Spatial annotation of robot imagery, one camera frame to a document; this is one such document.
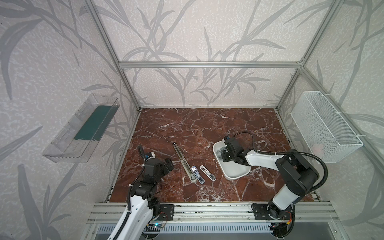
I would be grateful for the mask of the white oval tray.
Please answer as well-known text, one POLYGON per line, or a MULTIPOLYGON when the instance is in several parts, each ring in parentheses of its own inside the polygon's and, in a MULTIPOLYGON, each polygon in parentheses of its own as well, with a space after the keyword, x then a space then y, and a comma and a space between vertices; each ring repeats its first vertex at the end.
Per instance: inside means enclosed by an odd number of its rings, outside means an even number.
POLYGON ((223 140, 216 142, 213 145, 213 153, 215 155, 215 159, 218 162, 224 177, 229 181, 234 181, 248 175, 251 171, 250 166, 239 165, 235 162, 224 163, 223 160, 219 160, 217 158, 217 154, 222 154, 224 149, 225 144, 223 140))

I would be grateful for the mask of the small white stapler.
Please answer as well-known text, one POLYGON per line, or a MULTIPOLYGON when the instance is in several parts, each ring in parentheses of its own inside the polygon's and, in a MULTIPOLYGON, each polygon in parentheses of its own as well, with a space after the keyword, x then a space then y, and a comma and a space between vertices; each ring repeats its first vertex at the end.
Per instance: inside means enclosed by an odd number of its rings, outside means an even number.
POLYGON ((211 181, 216 181, 216 176, 214 176, 204 165, 201 165, 200 169, 211 181))

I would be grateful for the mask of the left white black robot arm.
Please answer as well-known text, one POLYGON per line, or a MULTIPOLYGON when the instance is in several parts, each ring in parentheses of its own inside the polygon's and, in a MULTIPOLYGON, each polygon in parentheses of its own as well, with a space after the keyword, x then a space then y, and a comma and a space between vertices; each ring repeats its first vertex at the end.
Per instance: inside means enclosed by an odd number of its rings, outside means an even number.
POLYGON ((141 145, 138 152, 144 160, 143 168, 129 186, 127 206, 109 236, 110 240, 138 240, 148 223, 161 214, 155 194, 162 178, 174 170, 173 162, 157 159, 153 152, 145 153, 141 145))

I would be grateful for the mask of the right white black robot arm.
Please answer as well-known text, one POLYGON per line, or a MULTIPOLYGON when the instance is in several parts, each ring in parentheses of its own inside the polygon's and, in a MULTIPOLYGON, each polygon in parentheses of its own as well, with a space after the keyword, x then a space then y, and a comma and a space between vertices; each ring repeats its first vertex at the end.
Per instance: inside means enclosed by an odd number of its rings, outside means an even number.
POLYGON ((284 180, 283 187, 266 206, 252 204, 255 214, 280 220, 286 212, 292 214, 296 203, 319 189, 328 179, 328 167, 321 158, 295 149, 274 153, 257 150, 254 135, 250 132, 224 136, 223 144, 225 148, 221 156, 224 163, 272 169, 278 171, 284 180))

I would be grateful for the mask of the beige black long stapler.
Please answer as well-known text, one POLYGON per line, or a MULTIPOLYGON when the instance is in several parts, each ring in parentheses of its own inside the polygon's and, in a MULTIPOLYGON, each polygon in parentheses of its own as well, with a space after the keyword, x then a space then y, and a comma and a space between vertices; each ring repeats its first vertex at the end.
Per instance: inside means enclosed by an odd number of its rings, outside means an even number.
POLYGON ((176 143, 173 143, 173 147, 174 147, 178 157, 180 158, 181 164, 182 164, 183 168, 185 169, 185 172, 187 173, 190 181, 192 183, 195 183, 197 181, 197 178, 196 178, 195 174, 192 172, 192 169, 191 169, 190 165, 188 164, 186 158, 184 157, 183 153, 181 152, 179 146, 176 143))

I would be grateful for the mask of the small blue stapler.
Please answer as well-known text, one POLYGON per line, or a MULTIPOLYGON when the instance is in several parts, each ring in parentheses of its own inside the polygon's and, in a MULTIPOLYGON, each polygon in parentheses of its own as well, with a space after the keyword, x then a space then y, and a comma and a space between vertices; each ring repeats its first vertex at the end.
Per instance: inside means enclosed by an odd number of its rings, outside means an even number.
POLYGON ((199 183, 200 183, 201 185, 203 185, 203 184, 205 183, 205 180, 204 180, 204 178, 200 175, 200 173, 199 173, 197 167, 196 167, 196 166, 192 166, 191 169, 192 169, 192 172, 195 174, 196 178, 198 179, 199 183))

